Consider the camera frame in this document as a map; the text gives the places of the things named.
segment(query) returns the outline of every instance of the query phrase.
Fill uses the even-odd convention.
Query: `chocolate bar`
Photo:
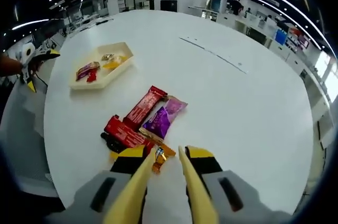
[[[150,153],[151,148],[154,146],[154,143],[149,142],[146,137],[134,132],[122,123],[117,115],[114,115],[109,120],[107,126],[105,127],[105,132],[119,141],[125,148],[146,145],[147,153]]]
[[[151,86],[148,93],[123,119],[123,123],[134,131],[137,131],[155,105],[166,96],[166,92]]]
[[[187,106],[187,103],[178,100],[173,96],[168,96],[168,101],[161,107],[156,114],[150,118],[139,131],[157,142],[162,142],[168,132],[172,122]]]

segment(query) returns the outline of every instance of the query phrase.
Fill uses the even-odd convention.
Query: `red candy bar wrapper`
[[[152,86],[142,100],[123,119],[123,123],[137,131],[155,105],[166,96],[166,92]]]
[[[105,127],[105,132],[119,140],[125,147],[146,145],[147,153],[149,153],[154,143],[148,141],[143,135],[134,132],[118,118],[119,117],[115,115],[109,120]]]

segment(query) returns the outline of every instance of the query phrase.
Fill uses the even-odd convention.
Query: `candy bar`
[[[115,115],[109,120],[107,126],[105,127],[105,132],[118,140],[126,148],[146,145],[147,152],[149,153],[154,144],[149,142],[143,135],[134,132],[118,118],[119,117]]]
[[[176,153],[165,144],[161,144],[156,151],[156,162],[153,164],[152,170],[154,173],[159,174],[162,165],[166,162],[169,157],[175,156]]]
[[[142,100],[123,119],[123,123],[137,131],[155,105],[166,96],[166,92],[152,86]]]
[[[187,103],[168,96],[168,101],[150,118],[139,131],[156,142],[162,142],[176,116],[187,106]]]
[[[93,69],[99,69],[100,68],[100,63],[99,62],[90,62],[89,64],[86,64],[84,67],[81,67],[77,72],[76,72],[76,81],[84,78],[87,76],[91,70]]]

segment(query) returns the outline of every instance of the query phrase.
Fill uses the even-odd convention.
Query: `tray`
[[[105,54],[115,54],[115,55],[124,55],[128,59],[123,62],[119,67],[114,70],[105,69],[102,66],[106,61],[101,61],[101,58]],[[81,62],[78,62],[70,76],[69,86],[71,89],[80,90],[80,89],[101,89],[109,84],[112,80],[118,77],[122,72],[124,72],[133,62],[133,53],[129,49],[128,45],[125,42],[114,43],[109,45],[103,45],[95,48],[89,52]],[[87,83],[87,77],[82,78],[79,81],[76,81],[76,72],[89,62],[97,61],[100,63],[100,69],[97,71],[97,80],[91,83]]]

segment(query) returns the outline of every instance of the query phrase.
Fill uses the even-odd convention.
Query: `table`
[[[245,74],[220,57],[232,56]],[[73,64],[89,50],[126,42],[134,66],[105,89],[71,91]],[[168,131],[166,144],[210,150],[272,211],[292,214],[306,185],[312,158],[312,115],[300,77],[247,36],[191,15],[130,11],[67,38],[56,60],[45,103],[44,135],[53,182],[65,207],[102,169],[109,151],[100,138],[114,114],[123,118],[155,85],[189,105]],[[191,223],[178,157],[152,175],[145,223]]]

